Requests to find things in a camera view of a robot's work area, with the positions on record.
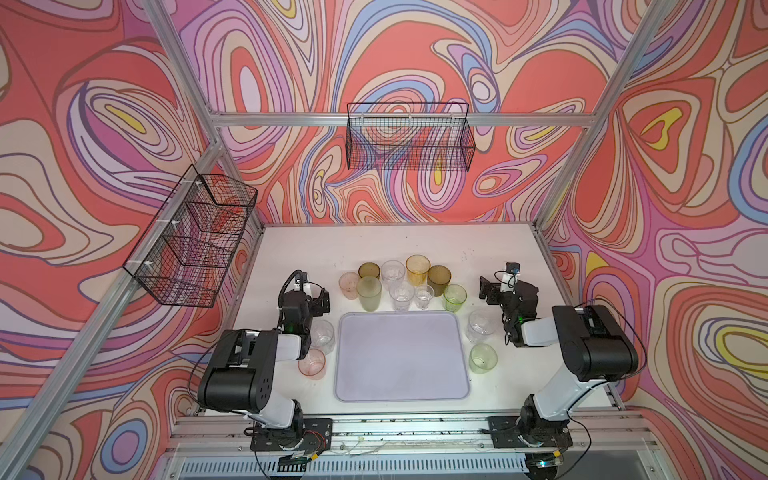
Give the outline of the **olive amber textured cup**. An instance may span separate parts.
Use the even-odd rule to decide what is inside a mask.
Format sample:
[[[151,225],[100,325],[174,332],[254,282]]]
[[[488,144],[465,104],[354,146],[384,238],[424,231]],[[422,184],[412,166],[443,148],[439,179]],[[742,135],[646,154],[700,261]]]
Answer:
[[[444,265],[433,265],[427,273],[427,284],[432,288],[435,297],[443,295],[445,288],[451,283],[452,273]]]

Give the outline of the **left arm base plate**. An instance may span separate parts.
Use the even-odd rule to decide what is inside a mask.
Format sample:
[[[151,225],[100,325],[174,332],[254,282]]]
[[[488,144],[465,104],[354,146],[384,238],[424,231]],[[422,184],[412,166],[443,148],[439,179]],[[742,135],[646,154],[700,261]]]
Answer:
[[[250,439],[254,452],[322,453],[332,444],[333,420],[309,418],[295,420],[286,429],[269,429],[258,423],[243,434]]]

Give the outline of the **small green glass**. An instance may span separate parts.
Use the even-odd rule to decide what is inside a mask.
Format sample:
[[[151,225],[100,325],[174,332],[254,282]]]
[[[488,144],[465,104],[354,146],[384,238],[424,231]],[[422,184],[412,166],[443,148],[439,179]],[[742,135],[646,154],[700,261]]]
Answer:
[[[467,291],[459,284],[449,284],[443,291],[443,306],[446,311],[456,313],[467,300]]]

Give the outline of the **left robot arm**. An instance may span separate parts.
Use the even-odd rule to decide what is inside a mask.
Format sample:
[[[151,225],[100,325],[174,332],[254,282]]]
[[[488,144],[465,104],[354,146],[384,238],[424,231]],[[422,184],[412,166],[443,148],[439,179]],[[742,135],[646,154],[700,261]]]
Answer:
[[[219,413],[241,414],[265,430],[303,432],[297,400],[273,391],[276,364],[308,355],[313,321],[330,312],[325,288],[306,291],[308,274],[293,271],[277,297],[278,319],[267,330],[230,329],[213,348],[197,389],[197,402]]]

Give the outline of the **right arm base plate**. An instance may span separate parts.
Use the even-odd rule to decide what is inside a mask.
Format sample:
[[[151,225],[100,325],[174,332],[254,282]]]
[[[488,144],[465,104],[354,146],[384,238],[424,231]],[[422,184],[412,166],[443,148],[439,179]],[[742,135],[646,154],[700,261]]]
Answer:
[[[573,440],[567,421],[549,421],[520,416],[491,416],[484,434],[491,437],[493,446],[502,448],[568,449]]]

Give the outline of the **pale green textured cup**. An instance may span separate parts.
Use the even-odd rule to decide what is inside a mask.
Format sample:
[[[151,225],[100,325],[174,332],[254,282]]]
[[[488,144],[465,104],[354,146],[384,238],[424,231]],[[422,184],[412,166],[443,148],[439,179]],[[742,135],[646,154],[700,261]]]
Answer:
[[[486,344],[475,344],[469,353],[468,365],[475,374],[486,374],[492,371],[498,364],[498,355],[495,349]]]

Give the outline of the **yellow smooth cup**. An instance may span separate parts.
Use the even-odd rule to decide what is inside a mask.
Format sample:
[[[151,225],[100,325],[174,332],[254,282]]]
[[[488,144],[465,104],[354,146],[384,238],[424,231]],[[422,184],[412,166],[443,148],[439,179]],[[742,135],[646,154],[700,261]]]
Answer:
[[[408,282],[414,287],[427,282],[427,276],[432,267],[431,261],[424,255],[414,254],[406,260],[406,273]]]

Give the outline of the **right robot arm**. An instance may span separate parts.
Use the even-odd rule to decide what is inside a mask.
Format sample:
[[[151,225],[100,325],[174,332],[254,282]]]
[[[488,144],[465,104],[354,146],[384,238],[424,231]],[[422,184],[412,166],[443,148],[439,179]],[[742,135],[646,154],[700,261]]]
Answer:
[[[640,356],[612,313],[602,305],[558,305],[537,315],[539,289],[505,273],[499,281],[479,278],[479,298],[501,309],[505,342],[518,348],[557,345],[562,365],[538,392],[529,395],[514,426],[526,440],[561,433],[571,411],[592,390],[641,370]]]

